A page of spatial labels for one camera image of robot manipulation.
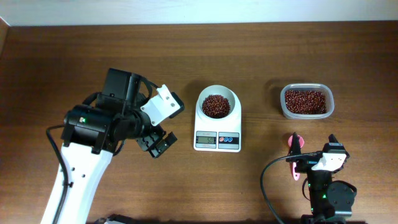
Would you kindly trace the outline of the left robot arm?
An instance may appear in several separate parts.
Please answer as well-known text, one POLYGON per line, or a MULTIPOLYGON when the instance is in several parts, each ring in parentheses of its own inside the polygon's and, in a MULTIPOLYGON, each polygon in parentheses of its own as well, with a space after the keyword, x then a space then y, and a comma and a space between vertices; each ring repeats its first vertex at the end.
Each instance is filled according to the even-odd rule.
POLYGON ((133 139, 154 159, 177 141, 161 122, 185 109, 166 85, 157 86, 136 73, 108 70, 104 87, 68 111, 61 147, 49 127, 47 138, 59 168, 42 223, 85 223, 98 184, 126 140, 133 139))

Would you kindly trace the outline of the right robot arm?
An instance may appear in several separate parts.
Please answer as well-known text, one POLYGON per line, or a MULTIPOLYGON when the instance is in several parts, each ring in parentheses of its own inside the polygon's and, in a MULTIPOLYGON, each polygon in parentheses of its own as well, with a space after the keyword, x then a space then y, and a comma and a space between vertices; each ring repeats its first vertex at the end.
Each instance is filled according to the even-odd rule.
POLYGON ((288 139, 290 147, 286 161, 294 180, 305 174, 303 185, 308 186, 311 214, 302 215, 300 223, 345 223, 352 216, 351 207, 357 188, 342 180, 333 180, 332 175, 343 169, 349 153, 334 135, 321 151, 305 155, 301 152, 303 138, 293 133, 288 139))

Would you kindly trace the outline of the pink plastic measuring scoop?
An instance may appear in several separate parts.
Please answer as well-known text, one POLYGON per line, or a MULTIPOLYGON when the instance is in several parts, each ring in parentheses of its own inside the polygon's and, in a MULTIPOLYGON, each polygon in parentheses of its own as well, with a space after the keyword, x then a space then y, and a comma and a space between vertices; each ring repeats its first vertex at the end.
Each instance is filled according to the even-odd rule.
MULTIPOLYGON (((301 148, 303 147, 304 144, 305 141, 303 140, 303 138, 297 133, 293 133, 293 135, 291 135, 291 137, 289 137, 288 139, 288 146, 289 146, 288 155, 294 156, 301 154, 301 148)), ((286 161, 290 164, 290 171, 294 180, 299 180, 300 174, 295 171, 297 163, 292 162, 291 160, 288 159, 286 161)))

